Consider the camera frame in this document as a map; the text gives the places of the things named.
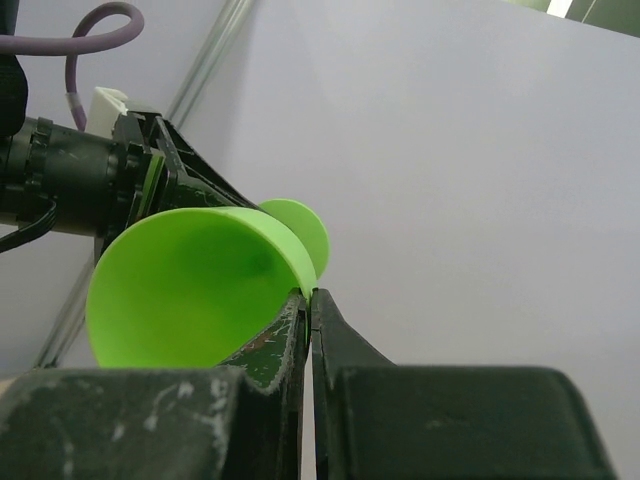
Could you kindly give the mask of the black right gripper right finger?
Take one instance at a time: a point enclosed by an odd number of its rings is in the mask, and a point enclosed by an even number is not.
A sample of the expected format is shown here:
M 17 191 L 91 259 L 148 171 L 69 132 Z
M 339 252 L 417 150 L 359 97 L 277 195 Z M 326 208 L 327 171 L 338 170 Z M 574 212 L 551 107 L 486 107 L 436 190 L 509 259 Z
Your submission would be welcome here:
M 538 366 L 391 362 L 331 294 L 310 306 L 321 479 L 613 479 L 589 408 Z

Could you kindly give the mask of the green wine glass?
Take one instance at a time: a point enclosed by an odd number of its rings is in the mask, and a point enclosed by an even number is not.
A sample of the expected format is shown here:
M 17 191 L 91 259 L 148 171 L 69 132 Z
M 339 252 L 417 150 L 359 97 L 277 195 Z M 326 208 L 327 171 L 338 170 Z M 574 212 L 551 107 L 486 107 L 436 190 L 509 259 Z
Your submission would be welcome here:
M 292 290 L 309 297 L 329 258 L 326 226 L 296 200 L 151 215 L 121 233 L 92 274 L 86 323 L 97 364 L 215 366 Z

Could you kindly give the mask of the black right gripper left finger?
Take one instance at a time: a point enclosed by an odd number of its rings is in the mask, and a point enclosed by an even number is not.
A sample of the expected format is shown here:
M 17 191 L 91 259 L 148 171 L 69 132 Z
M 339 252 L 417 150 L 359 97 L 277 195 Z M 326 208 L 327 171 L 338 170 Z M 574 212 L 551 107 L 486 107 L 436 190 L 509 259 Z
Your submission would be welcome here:
M 43 369 L 1 397 L 5 479 L 296 479 L 307 303 L 219 365 Z

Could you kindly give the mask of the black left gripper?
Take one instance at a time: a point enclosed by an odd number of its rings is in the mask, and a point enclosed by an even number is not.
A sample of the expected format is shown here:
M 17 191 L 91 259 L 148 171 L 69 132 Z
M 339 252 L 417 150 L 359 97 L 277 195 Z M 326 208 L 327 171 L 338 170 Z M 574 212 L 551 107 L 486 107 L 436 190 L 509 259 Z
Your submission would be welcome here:
M 51 231 L 92 237 L 104 251 L 156 212 L 226 206 L 263 212 L 157 113 L 120 114 L 104 137 L 28 118 L 1 140 L 1 221 L 15 228 L 3 252 Z

